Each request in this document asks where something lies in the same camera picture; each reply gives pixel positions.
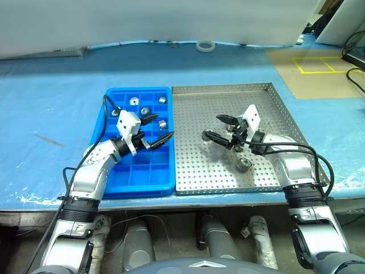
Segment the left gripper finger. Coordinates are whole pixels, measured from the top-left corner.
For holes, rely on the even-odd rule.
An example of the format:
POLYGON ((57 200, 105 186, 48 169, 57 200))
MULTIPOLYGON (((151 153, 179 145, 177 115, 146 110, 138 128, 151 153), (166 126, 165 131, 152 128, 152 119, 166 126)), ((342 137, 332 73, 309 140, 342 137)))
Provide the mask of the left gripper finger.
POLYGON ((152 123, 158 116, 159 116, 158 114, 148 114, 148 115, 142 116, 140 118, 141 125, 145 126, 145 125, 152 123))
POLYGON ((156 150, 162 147, 173 135, 174 132, 172 131, 160 136, 156 141, 150 144, 149 149, 156 150))

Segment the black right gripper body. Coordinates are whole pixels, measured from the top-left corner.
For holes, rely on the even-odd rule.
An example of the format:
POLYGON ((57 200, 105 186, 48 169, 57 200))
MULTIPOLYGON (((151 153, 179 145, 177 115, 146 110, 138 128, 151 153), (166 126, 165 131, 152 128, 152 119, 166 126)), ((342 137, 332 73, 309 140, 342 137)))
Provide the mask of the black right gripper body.
POLYGON ((230 141, 229 149, 234 147, 243 146, 248 136, 249 124, 245 119, 238 119, 233 116, 229 117, 229 124, 232 128, 232 139, 230 141))

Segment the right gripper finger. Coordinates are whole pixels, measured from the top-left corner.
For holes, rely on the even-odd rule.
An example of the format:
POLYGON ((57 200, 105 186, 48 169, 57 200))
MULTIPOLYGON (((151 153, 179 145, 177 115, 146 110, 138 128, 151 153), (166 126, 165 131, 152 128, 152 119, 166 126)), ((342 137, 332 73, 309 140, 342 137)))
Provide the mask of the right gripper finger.
POLYGON ((220 134, 213 132, 211 130, 204 130, 202 132, 202 137, 204 140, 212 141, 226 149, 232 149, 233 143, 227 138, 222 137, 220 134))
POLYGON ((228 125, 238 125, 238 119, 230 115, 221 114, 217 115, 216 118, 228 125))

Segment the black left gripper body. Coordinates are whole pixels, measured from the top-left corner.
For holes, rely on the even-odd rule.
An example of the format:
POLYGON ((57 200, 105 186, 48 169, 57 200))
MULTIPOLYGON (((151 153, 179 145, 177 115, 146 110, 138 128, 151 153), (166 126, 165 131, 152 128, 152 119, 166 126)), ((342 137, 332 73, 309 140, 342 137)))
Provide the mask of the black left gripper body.
POLYGON ((137 134, 132 136, 132 144, 136 150, 140 150, 145 148, 146 150, 150 149, 150 143, 145 140, 145 133, 142 129, 139 129, 137 134))

